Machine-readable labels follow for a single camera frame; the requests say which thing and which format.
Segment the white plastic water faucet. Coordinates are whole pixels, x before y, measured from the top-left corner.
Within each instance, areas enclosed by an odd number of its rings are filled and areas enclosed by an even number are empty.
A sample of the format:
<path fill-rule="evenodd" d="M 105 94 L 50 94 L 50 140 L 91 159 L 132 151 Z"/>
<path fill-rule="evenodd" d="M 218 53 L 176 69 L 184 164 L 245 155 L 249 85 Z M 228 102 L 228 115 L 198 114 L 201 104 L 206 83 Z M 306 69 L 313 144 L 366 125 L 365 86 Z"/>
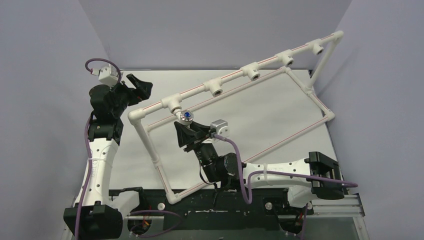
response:
<path fill-rule="evenodd" d="M 194 119 L 194 114 L 191 111 L 181 107 L 173 109 L 172 114 L 176 117 L 176 121 L 183 126 L 189 126 Z"/>

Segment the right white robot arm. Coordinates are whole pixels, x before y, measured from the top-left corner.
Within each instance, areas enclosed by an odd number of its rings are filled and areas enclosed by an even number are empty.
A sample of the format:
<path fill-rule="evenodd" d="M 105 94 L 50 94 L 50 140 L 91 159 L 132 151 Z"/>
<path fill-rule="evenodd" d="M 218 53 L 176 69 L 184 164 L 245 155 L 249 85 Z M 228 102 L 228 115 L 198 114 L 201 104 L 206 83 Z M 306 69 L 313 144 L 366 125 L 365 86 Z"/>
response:
<path fill-rule="evenodd" d="M 210 126 L 194 121 L 173 124 L 179 147 L 195 153 L 202 181 L 217 191 L 241 191 L 248 205 L 253 202 L 253 189 L 265 186 L 287 188 L 281 207 L 289 214 L 316 199 L 340 200 L 345 196 L 338 162 L 321 152 L 309 152 L 306 158 L 284 163 L 245 163 L 235 142 L 228 138 L 226 121 L 220 119 Z"/>

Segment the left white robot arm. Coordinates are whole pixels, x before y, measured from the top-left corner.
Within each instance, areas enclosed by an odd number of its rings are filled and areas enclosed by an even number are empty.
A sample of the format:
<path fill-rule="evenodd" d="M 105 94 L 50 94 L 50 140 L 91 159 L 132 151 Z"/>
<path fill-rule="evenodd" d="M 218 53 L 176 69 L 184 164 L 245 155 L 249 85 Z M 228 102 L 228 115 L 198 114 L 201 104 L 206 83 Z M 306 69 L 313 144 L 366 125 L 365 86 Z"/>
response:
<path fill-rule="evenodd" d="M 110 199 L 113 161 L 119 149 L 124 124 L 124 110 L 151 96 L 153 84 L 133 74 L 123 81 L 99 84 L 89 91 L 92 113 L 85 126 L 87 165 L 80 192 L 72 207 L 64 210 L 63 220 L 76 240 L 117 239 L 122 234 L 124 218 L 132 211 L 147 211 L 148 200 L 142 187 L 125 188 Z"/>

